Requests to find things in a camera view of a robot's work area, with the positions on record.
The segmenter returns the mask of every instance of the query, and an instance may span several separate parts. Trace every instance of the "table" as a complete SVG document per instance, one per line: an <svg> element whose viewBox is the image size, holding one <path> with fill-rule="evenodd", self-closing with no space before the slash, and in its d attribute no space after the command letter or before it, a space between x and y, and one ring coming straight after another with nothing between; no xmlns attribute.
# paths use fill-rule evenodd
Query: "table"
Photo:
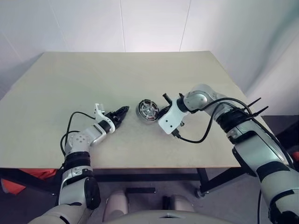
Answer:
<svg viewBox="0 0 299 224"><path fill-rule="evenodd" d="M106 112L123 105L130 110L121 127L91 149L94 168L238 168L233 145L217 124L203 143L192 144L165 134L157 123L143 124L135 114L145 98L167 105L164 93L175 98L199 83L248 103L208 51L44 53L0 101L0 167L59 168L59 141L71 113L92 115L94 103L103 103ZM180 134L200 139L208 120L204 112L189 115ZM71 130L92 123L75 115Z"/></svg>

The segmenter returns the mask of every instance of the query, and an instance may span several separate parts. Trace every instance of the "silver arm segment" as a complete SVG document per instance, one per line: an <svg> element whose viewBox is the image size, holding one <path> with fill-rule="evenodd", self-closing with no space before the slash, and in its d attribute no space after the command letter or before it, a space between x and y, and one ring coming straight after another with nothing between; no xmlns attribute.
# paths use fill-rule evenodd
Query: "silver arm segment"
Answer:
<svg viewBox="0 0 299 224"><path fill-rule="evenodd" d="M104 115L95 105L97 123L72 134L64 148L64 171L58 206L35 218L30 224L84 224L100 204L100 190L90 163L89 150L113 133L125 118L129 107Z"/></svg>
<svg viewBox="0 0 299 224"><path fill-rule="evenodd" d="M168 112L158 123L167 134L174 134L173 131L188 113L202 110L209 103L225 97L208 85L197 85L185 96L173 99ZM204 111L212 116L221 102L212 104ZM264 127L251 115L237 108L232 101L226 102L231 106L220 105L213 119L235 145L233 154L241 167L248 174L259 178L261 191L269 207L269 219L273 223L298 223L299 173L284 164L282 149Z"/></svg>

